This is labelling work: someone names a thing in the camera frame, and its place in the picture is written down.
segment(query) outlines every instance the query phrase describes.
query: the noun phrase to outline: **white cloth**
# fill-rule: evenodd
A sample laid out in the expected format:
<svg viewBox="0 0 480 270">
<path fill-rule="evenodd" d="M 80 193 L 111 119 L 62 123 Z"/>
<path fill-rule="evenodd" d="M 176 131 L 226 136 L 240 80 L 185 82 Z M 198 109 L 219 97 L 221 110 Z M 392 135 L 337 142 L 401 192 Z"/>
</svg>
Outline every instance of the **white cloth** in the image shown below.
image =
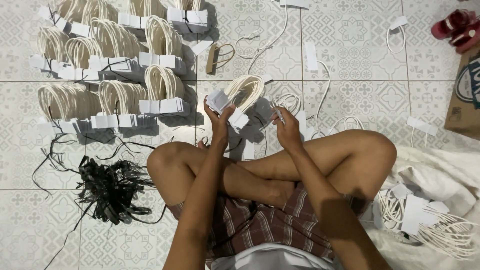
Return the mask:
<svg viewBox="0 0 480 270">
<path fill-rule="evenodd" d="M 480 223 L 480 152 L 438 150 L 397 146 L 397 161 L 382 189 L 409 181 L 430 198 L 443 201 L 450 213 Z M 365 230 L 395 270 L 472 270 L 478 269 L 480 256 L 473 261 L 458 261 L 422 245 L 400 242 L 390 233 L 364 223 Z M 480 243 L 480 236 L 474 239 Z"/>
<path fill-rule="evenodd" d="M 287 245 L 264 243 L 235 256 L 219 258 L 212 270 L 334 270 L 332 264 Z"/>
</svg>

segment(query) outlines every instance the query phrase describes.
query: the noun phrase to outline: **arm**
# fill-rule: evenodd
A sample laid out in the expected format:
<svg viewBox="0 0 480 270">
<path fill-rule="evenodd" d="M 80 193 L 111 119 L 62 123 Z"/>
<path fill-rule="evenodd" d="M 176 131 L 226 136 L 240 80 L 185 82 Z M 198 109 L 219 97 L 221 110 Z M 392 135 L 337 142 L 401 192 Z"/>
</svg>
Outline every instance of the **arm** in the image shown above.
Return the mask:
<svg viewBox="0 0 480 270">
<path fill-rule="evenodd" d="M 212 227 L 222 158 L 228 144 L 227 119 L 234 109 L 227 108 L 220 118 L 207 106 L 213 138 L 195 181 L 187 193 L 164 270 L 203 270 L 208 234 Z"/>
<path fill-rule="evenodd" d="M 292 158 L 315 215 L 345 270 L 390 270 L 343 196 L 327 181 L 300 140 L 299 124 L 277 107 L 285 125 L 274 115 L 280 144 Z"/>
</svg>

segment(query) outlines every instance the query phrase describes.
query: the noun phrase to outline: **hand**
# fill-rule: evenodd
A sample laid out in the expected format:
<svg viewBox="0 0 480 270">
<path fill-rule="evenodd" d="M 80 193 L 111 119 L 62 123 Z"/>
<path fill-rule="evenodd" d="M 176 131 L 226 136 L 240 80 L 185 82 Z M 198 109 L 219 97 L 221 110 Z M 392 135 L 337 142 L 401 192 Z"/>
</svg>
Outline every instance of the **hand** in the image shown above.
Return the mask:
<svg viewBox="0 0 480 270">
<path fill-rule="evenodd" d="M 226 107 L 223 110 L 223 113 L 218 116 L 218 113 L 213 111 L 206 103 L 207 98 L 205 97 L 204 100 L 204 110 L 208 115 L 208 118 L 210 118 L 210 121 L 212 122 L 212 131 L 213 131 L 213 136 L 212 136 L 212 144 L 210 148 L 216 147 L 219 150 L 225 152 L 225 149 L 227 149 L 228 145 L 228 127 L 227 127 L 227 120 L 229 117 L 233 114 L 235 111 L 235 105 L 230 105 L 229 107 Z"/>
<path fill-rule="evenodd" d="M 280 145 L 285 148 L 285 151 L 291 153 L 295 150 L 303 148 L 303 143 L 300 139 L 299 121 L 285 108 L 276 107 L 282 114 L 285 124 L 282 123 L 280 117 L 274 113 L 270 119 L 276 125 L 276 136 Z"/>
</svg>

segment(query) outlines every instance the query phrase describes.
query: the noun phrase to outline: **person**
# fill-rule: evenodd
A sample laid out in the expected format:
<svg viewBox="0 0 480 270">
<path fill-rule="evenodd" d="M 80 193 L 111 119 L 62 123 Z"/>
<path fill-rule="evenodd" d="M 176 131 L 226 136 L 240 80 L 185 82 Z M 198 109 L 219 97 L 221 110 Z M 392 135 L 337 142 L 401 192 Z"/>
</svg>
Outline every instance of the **person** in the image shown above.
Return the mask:
<svg viewBox="0 0 480 270">
<path fill-rule="evenodd" d="M 302 143 L 299 122 L 277 107 L 284 150 L 251 161 L 223 157 L 227 119 L 205 103 L 208 149 L 183 142 L 157 147 L 147 169 L 179 220 L 164 270 L 389 270 L 358 216 L 396 160 L 385 136 L 347 130 Z"/>
</svg>

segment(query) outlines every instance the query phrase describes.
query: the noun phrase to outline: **white blanket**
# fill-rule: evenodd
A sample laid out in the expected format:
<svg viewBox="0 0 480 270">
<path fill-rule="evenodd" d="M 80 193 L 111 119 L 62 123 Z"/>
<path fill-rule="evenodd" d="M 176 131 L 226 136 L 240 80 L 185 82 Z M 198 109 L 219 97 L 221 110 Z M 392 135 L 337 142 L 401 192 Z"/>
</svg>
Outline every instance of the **white blanket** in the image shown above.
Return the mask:
<svg viewBox="0 0 480 270">
<path fill-rule="evenodd" d="M 397 147 L 398 155 L 391 175 L 382 189 L 409 181 L 422 188 L 430 198 L 443 201 L 450 213 L 480 223 L 480 152 L 472 150 L 437 150 Z M 394 270 L 473 270 L 474 261 L 458 261 L 433 249 L 400 242 L 371 224 L 364 224 L 367 233 Z"/>
</svg>

